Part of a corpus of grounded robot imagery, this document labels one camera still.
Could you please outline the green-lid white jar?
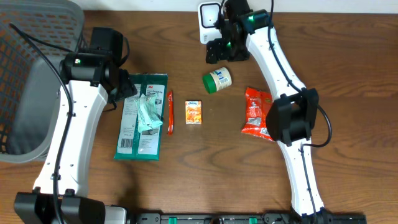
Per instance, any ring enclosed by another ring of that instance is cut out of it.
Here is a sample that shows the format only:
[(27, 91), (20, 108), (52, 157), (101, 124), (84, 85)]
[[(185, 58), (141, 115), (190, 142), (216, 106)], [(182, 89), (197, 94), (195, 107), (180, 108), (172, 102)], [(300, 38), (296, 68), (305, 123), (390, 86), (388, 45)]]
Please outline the green-lid white jar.
[(232, 85), (231, 75), (226, 67), (216, 69), (202, 77), (206, 91), (216, 93)]

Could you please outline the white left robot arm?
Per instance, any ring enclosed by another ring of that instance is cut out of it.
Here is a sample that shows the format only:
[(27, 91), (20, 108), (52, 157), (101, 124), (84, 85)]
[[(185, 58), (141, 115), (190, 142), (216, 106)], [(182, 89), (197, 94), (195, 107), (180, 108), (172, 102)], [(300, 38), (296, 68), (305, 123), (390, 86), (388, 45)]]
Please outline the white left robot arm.
[(87, 48), (68, 50), (58, 67), (60, 107), (45, 164), (31, 192), (19, 192), (14, 211), (24, 223), (129, 223), (127, 208), (88, 197), (88, 174), (100, 116), (107, 104), (137, 93), (123, 64), (122, 33), (95, 27)]

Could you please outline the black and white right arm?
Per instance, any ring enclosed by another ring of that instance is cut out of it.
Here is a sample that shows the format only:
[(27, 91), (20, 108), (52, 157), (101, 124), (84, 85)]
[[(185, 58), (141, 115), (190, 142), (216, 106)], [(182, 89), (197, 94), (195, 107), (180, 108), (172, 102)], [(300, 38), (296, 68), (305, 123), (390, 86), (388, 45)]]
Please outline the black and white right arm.
[(275, 141), (282, 151), (292, 210), (303, 222), (317, 223), (324, 208), (313, 171), (312, 130), (324, 113), (316, 89), (308, 89), (288, 63), (273, 24), (273, 13), (253, 11), (247, 1), (203, 2), (198, 6), (200, 42), (206, 62), (216, 64), (253, 57), (271, 93), (265, 112), (251, 118), (254, 129)]

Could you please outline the green 3M glove package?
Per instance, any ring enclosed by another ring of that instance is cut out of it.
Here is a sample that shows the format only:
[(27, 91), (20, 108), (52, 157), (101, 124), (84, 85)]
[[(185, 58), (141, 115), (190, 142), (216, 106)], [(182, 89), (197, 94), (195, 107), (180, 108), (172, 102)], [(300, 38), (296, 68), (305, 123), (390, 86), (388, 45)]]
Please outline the green 3M glove package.
[(158, 161), (162, 126), (139, 132), (139, 98), (152, 99), (157, 116), (163, 121), (168, 75), (166, 73), (134, 74), (137, 94), (124, 100), (121, 127), (114, 158), (118, 160)]

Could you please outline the red coffee stick sachet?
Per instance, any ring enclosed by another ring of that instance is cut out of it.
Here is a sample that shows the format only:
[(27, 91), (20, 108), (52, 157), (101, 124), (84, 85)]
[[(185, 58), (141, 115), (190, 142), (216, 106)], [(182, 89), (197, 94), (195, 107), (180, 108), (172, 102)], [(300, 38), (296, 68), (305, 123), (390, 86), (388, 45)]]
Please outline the red coffee stick sachet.
[(174, 100), (173, 100), (173, 91), (170, 90), (167, 93), (167, 100), (169, 104), (169, 126), (168, 126), (168, 135), (173, 135), (174, 132)]

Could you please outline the orange Kleenex tissue pack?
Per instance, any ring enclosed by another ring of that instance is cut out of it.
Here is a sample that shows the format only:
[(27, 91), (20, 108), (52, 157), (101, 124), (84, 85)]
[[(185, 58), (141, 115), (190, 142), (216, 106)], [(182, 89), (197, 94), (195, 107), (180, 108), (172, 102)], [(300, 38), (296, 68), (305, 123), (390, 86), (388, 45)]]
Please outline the orange Kleenex tissue pack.
[(202, 124), (201, 106), (200, 100), (185, 102), (185, 122), (187, 124)]

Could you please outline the red snack packet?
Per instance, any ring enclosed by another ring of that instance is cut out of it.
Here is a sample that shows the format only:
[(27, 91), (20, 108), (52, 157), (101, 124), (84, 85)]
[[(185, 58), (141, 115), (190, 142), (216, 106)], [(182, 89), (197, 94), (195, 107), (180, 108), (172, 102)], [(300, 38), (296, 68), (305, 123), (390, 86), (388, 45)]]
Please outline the red snack packet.
[(247, 87), (245, 97), (246, 123), (241, 132), (272, 141), (266, 126), (266, 117), (272, 106), (271, 94)]

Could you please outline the mint green wipe packet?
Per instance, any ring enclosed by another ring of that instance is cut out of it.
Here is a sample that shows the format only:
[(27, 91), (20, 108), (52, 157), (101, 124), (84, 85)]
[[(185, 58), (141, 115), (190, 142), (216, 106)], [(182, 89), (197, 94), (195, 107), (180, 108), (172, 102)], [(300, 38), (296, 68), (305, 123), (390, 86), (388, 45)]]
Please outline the mint green wipe packet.
[(157, 112), (155, 101), (157, 94), (141, 95), (137, 101), (138, 132), (159, 128), (163, 122)]

